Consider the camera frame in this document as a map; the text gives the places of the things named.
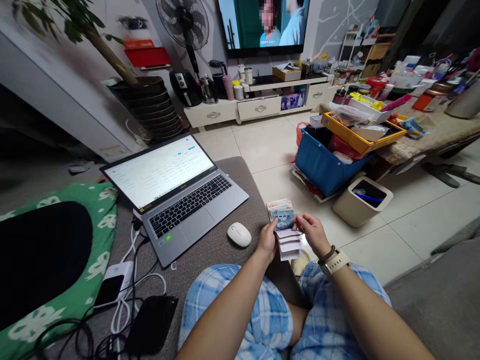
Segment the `drawer handle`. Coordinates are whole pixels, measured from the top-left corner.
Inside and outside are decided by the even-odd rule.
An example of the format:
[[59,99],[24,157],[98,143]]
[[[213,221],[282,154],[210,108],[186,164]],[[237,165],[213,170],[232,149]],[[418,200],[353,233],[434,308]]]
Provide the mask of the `drawer handle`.
[[219,112],[212,112],[212,113],[209,113],[206,117],[207,118],[210,118],[210,119],[216,119],[220,116],[220,113]]

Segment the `blue storage bin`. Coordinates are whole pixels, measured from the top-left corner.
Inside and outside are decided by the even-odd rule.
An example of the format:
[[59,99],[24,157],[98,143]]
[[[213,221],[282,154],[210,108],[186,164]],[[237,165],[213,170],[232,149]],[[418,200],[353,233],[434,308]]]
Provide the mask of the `blue storage bin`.
[[305,129],[302,132],[295,164],[327,197],[360,170],[372,156],[365,156],[350,165],[345,164]]

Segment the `laptop keyboard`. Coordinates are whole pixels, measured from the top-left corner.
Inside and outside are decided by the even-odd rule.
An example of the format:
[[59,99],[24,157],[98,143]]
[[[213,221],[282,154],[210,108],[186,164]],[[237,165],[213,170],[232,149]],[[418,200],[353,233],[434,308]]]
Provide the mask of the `laptop keyboard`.
[[215,176],[206,184],[151,217],[150,224],[156,235],[161,237],[231,186],[232,184],[222,175]]

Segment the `gray sofa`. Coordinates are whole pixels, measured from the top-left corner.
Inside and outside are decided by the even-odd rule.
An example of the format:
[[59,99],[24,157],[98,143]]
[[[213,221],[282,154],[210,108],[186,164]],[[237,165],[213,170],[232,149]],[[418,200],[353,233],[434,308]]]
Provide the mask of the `gray sofa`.
[[[199,273],[214,264],[242,265],[253,253],[258,243],[260,229],[269,221],[267,210],[247,164],[241,157],[220,160],[217,165],[249,194],[249,199],[227,216],[201,240],[182,254],[176,268],[162,269],[158,264],[154,271],[166,280],[166,293],[178,297],[178,306],[163,349],[152,358],[173,359],[177,352],[178,333],[187,291]],[[132,208],[120,197],[115,240],[109,265],[116,264],[130,247]],[[227,236],[227,228],[235,222],[247,227],[252,242],[247,248],[235,245]],[[479,254],[478,241],[466,241],[449,250],[439,260],[429,262],[392,282],[387,292],[394,308],[415,330],[439,359],[473,359],[474,350],[480,354],[475,335],[480,334],[478,314],[479,290],[474,284],[480,274],[475,263]],[[151,245],[141,248],[137,256],[138,277],[145,274],[157,257]],[[266,276],[273,281],[292,304],[308,307],[298,282],[287,261],[281,262],[277,254]],[[162,282],[150,277],[136,287],[136,296],[147,298],[163,292]],[[95,346],[110,334],[110,322],[114,310],[109,310],[88,322]],[[64,343],[57,341],[48,351],[54,358]],[[77,359],[73,343],[69,344],[63,359]]]

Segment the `person's left hand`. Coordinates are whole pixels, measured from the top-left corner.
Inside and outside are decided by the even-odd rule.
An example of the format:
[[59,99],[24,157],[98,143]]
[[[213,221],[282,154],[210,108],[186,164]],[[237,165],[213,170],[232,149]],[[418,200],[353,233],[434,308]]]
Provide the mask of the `person's left hand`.
[[260,239],[258,239],[258,246],[256,248],[256,252],[261,253],[269,264],[274,259],[275,251],[277,250],[274,230],[278,222],[278,218],[275,218],[271,223],[268,223],[261,229]]

